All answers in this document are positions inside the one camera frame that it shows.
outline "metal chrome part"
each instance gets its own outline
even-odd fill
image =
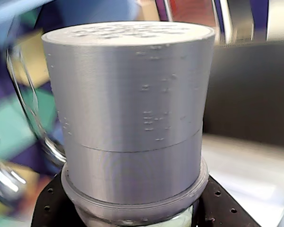
[[[208,176],[200,164],[214,30],[110,22],[42,39],[68,160],[63,186],[76,206],[123,225],[189,207]]]
[[[21,91],[20,91],[19,85],[17,83],[16,75],[15,75],[15,72],[14,72],[14,67],[13,67],[13,63],[12,63],[12,60],[11,60],[11,56],[14,56],[14,57],[16,56],[17,58],[20,59],[20,61],[22,63],[22,66],[23,66],[24,71],[26,73],[29,85],[30,85],[32,92],[33,92],[33,106],[34,106],[33,109],[30,108],[25,103],[25,101],[24,101],[24,99],[21,95]],[[21,102],[21,104],[24,108],[24,111],[32,114],[32,116],[35,120],[35,123],[38,126],[39,132],[36,133],[36,134],[40,136],[40,140],[41,140],[41,143],[42,143],[42,147],[43,147],[43,150],[44,150],[45,157],[52,163],[52,165],[61,169],[62,166],[66,162],[66,157],[65,157],[65,152],[64,152],[63,146],[59,143],[59,141],[54,140],[54,139],[50,139],[49,136],[47,135],[45,129],[42,126],[42,123],[40,121],[40,117],[39,117],[39,114],[38,114],[38,97],[36,95],[36,91],[35,91],[32,79],[31,79],[31,77],[28,73],[28,70],[26,68],[26,65],[24,64],[24,61],[22,59],[21,51],[17,50],[17,49],[7,50],[7,64],[8,64],[8,67],[10,69],[12,81],[15,85],[16,93],[19,97],[19,101]]]
[[[25,179],[0,162],[0,202],[16,206],[23,198],[26,186]]]

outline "blue panel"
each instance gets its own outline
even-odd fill
[[[52,0],[0,0],[0,24]]]
[[[104,21],[134,20],[135,0],[56,0],[65,26]]]

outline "teal shape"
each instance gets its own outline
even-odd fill
[[[39,115],[47,131],[53,128],[55,103],[53,96],[38,89]],[[30,100],[32,92],[23,93],[24,99]],[[24,115],[16,95],[0,99],[0,159],[8,160],[33,145],[36,137]]]
[[[53,130],[53,122],[56,118],[56,107],[53,95],[41,88],[36,89],[36,94],[38,97],[38,107],[39,107],[39,117],[42,123],[42,126],[47,132]],[[31,90],[27,92],[22,92],[23,99],[31,109],[33,109],[33,93]],[[39,128],[36,124],[36,121],[33,115],[30,112],[27,112],[28,118],[30,120],[31,126],[33,127],[34,132],[39,134]]]
[[[35,26],[37,17],[38,17],[38,12],[36,12],[36,10],[26,12],[20,16],[21,21],[30,25],[31,27]]]

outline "white surface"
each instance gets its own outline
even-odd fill
[[[129,21],[66,27],[42,36],[54,44],[137,46],[201,40],[214,34],[212,28],[177,22]]]
[[[265,185],[264,188],[266,189],[262,194],[262,201],[270,197],[272,199],[269,199],[269,201],[271,201],[272,205],[280,205],[280,203],[278,204],[276,201],[279,200],[280,202],[282,199],[277,199],[276,195],[280,195],[278,189],[282,190],[284,193],[284,148],[213,135],[204,135],[202,152],[208,164],[210,174],[214,175],[215,173],[220,173],[223,175],[231,175],[237,179],[246,179],[250,182],[256,182],[258,185]],[[221,185],[225,185],[225,188],[227,188],[229,183],[230,181],[228,180],[227,183],[221,183]],[[273,189],[273,186],[267,187],[267,185],[275,185],[278,189]],[[252,207],[251,204],[252,203],[249,204],[248,201],[241,201],[243,207]],[[259,213],[249,208],[248,212],[251,214],[253,212],[257,213],[257,217],[254,217],[255,214],[252,214],[253,217],[266,221],[265,223],[270,227],[270,222],[276,221],[279,217],[272,215],[269,210],[275,209],[278,211],[278,208],[269,208],[268,205],[266,205],[265,209],[266,212]]]
[[[267,40],[284,40],[284,0],[269,0]]]
[[[273,184],[211,171],[211,176],[261,227],[277,227],[284,215],[284,195]]]

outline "mounting hole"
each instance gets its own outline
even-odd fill
[[[216,191],[214,194],[219,197],[221,195],[221,192],[220,191]]]
[[[49,212],[50,209],[51,209],[50,206],[45,206],[45,207],[44,207],[44,210],[45,210],[46,212]]]
[[[49,188],[47,191],[48,191],[49,193],[53,194],[53,189],[52,189],[52,188]]]
[[[232,212],[233,214],[235,214],[235,213],[237,213],[238,211],[237,211],[236,209],[232,208],[232,209],[231,209],[231,212]]]

